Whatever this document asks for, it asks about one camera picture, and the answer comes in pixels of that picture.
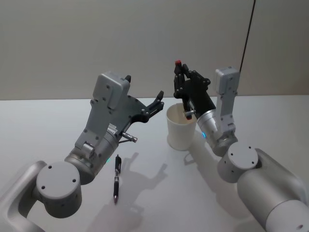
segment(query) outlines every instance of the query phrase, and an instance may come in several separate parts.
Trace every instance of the silver cylinder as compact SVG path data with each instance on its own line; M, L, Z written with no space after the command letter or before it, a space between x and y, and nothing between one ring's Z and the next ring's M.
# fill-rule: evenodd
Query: silver cylinder
M117 147L118 140L116 137L106 132L90 159L87 159L84 154L75 147L65 158L65 161L73 164L78 169L81 184L86 185L93 181Z
M247 170L258 162L257 152L240 142L233 143L219 161L217 169L220 177L228 183L236 183Z
M265 229L267 218L276 206L289 200L307 204L308 196L301 179L262 150L256 152L258 168L245 172L238 180L237 189L240 199Z
M78 170L67 162L45 166L38 174L36 188L46 211L56 218L73 215L82 204Z
M262 169L245 172L239 178L237 190L242 202L264 229L270 212L278 204L292 200Z
M223 157L231 144L237 142L233 133L222 134L218 131L215 120L216 110L209 110L198 118L197 124L204 132L207 143L215 155Z
M279 204L269 214L267 232L308 232L309 209L301 201L292 200Z

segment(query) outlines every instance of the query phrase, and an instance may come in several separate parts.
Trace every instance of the gray wall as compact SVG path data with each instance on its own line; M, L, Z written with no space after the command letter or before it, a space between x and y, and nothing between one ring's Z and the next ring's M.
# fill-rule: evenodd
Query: gray wall
M257 2L240 94L309 93L309 3L286 1L282 9L279 2ZM90 98L98 74L108 70L132 75L136 97L160 89L171 96L176 59L210 79L216 68L240 67L252 4L1 0L0 99Z
M309 94L308 9L308 0L256 1L241 94Z

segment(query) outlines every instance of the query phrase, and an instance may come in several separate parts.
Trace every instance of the black pen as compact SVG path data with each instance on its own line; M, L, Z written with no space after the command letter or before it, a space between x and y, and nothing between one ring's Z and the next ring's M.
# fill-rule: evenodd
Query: black pen
M119 155L115 159L115 178L114 178L114 203L117 204L119 193L119 174L121 173L121 158Z

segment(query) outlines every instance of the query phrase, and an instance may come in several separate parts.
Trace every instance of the white table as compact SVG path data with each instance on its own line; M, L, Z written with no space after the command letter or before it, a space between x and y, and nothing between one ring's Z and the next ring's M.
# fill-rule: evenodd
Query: white table
M218 159L198 131L190 151L169 147L165 113L179 101L164 102L147 124L129 129L138 142L121 144L96 179L82 187L75 215L56 219L36 203L28 218L47 232L262 232L235 185L219 178ZM309 186L308 102L309 96L237 97L234 118L239 140L269 153ZM90 112L89 100L0 101L0 108L1 188L25 163L63 160ZM123 172L114 206L116 154L123 158Z

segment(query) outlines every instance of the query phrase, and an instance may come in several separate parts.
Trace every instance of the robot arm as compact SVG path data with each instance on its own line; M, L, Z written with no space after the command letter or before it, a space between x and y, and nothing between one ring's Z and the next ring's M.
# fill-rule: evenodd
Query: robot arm
M232 67L216 70L216 108L206 93L207 78L188 71L180 61L175 74L175 98L183 100L187 119L195 114L214 154L222 157L217 166L220 177L237 183L240 199L260 225L267 232L309 231L308 196L302 180L262 150L244 145L234 136L232 112L240 73Z
M98 77L87 125L65 161L39 161L16 176L0 198L0 227L10 232L44 232L27 219L36 200L57 218L73 215L82 203L81 185L90 183L134 122L146 123L163 109L163 91L148 106L127 95L131 77L112 72Z
M65 161L72 163L80 173L81 184L90 183L119 146L122 137L136 142L126 133L134 122L146 123L163 109L163 91L148 106L127 92L131 77L120 78L112 72L102 74L90 101L92 109L85 129Z

